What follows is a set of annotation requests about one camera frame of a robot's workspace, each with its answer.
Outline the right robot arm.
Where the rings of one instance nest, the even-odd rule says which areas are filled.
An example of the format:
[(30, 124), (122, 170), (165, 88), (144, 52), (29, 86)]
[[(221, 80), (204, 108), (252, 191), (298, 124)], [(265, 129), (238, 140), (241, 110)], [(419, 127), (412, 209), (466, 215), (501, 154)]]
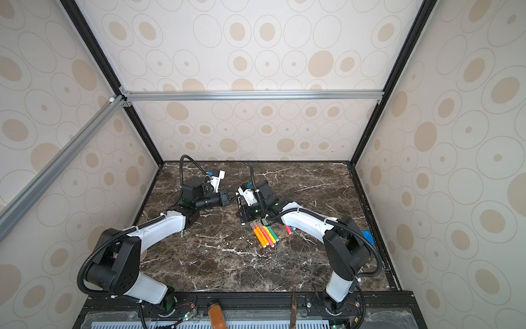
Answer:
[(296, 227), (323, 243), (332, 268), (323, 294), (328, 313), (338, 315), (349, 293), (360, 278), (379, 276), (383, 269), (381, 254), (350, 217), (327, 217), (308, 210), (296, 202), (282, 201), (263, 211), (258, 203), (238, 206), (241, 223), (264, 219)]

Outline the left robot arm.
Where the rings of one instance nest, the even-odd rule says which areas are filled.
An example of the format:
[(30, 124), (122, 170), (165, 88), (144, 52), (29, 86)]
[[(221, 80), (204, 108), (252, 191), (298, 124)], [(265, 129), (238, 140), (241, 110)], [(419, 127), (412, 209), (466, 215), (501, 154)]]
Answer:
[(178, 200), (160, 216), (124, 230), (104, 231), (78, 276), (78, 289), (89, 296), (125, 296), (169, 313), (175, 308), (175, 290), (141, 273), (141, 254), (161, 240), (189, 228), (200, 211), (225, 207), (235, 195), (226, 190), (183, 203)]

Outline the black white marker pen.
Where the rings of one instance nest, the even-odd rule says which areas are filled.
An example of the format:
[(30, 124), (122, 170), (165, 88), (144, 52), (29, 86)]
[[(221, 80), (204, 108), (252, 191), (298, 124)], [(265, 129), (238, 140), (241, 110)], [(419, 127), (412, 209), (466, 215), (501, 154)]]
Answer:
[(247, 222), (247, 215), (246, 215), (247, 207), (245, 204), (243, 204), (242, 197), (240, 195), (237, 196), (236, 200), (238, 204), (238, 210), (236, 212), (236, 216), (238, 219), (240, 219), (242, 225), (244, 225)]

